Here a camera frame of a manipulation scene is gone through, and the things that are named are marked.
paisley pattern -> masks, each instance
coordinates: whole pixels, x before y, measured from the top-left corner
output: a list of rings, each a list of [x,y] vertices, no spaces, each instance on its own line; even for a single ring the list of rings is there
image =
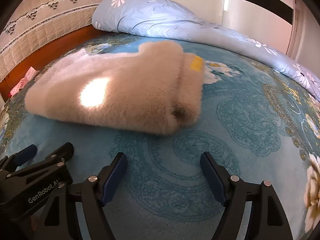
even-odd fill
[[[205,132],[184,131],[172,140],[121,131],[114,142],[116,147],[109,152],[112,158],[126,149],[130,175],[125,177],[125,183],[131,194],[149,212],[168,219],[193,222],[222,210],[199,167],[202,149],[208,149],[231,174],[240,175],[237,159],[228,145]],[[173,148],[170,158],[179,159],[175,164],[180,165],[178,169],[166,163],[168,155],[161,147],[163,144]]]
[[[157,40],[108,33],[68,54],[81,48],[88,54],[136,52],[139,44]],[[33,143],[39,149],[34,163],[70,141],[75,156],[68,169],[77,183],[97,174],[118,151],[124,152],[128,170],[105,210],[117,239],[207,240],[223,213],[199,165],[201,153],[209,151],[230,174],[253,183],[271,180],[293,239],[305,239],[310,234],[305,222],[310,224],[310,206],[302,196],[309,154],[320,156],[320,104],[296,82],[264,64],[223,49],[177,42],[206,61],[202,114],[193,127],[157,137],[33,116],[23,103],[31,81],[1,114],[6,129],[0,156]],[[244,221],[249,215],[245,212]],[[83,239],[89,240],[81,214],[79,221]],[[240,239],[246,226],[244,222],[240,228]]]

fuzzy blanket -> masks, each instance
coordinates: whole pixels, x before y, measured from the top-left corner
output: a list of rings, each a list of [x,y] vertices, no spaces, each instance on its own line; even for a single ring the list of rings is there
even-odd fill
[[[60,121],[172,134],[200,113],[204,61],[173,41],[146,42],[137,53],[57,61],[29,89],[26,109]]]

metal screw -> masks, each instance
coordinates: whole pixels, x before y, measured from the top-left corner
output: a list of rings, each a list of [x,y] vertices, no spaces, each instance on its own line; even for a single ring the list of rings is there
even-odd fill
[[[58,188],[62,188],[64,185],[65,185],[64,182],[59,182],[59,183],[58,183]]]
[[[271,186],[271,182],[268,181],[268,180],[263,181],[263,184],[264,184],[265,186],[267,186],[267,187],[270,187],[270,186]]]
[[[90,176],[90,177],[88,178],[88,181],[90,181],[90,182],[95,182],[97,179],[98,179],[98,177],[95,176],[95,175],[93,175],[93,176]]]
[[[234,181],[234,182],[239,181],[239,177],[238,177],[237,175],[232,175],[232,176],[230,177],[230,179],[231,179],[232,181]]]

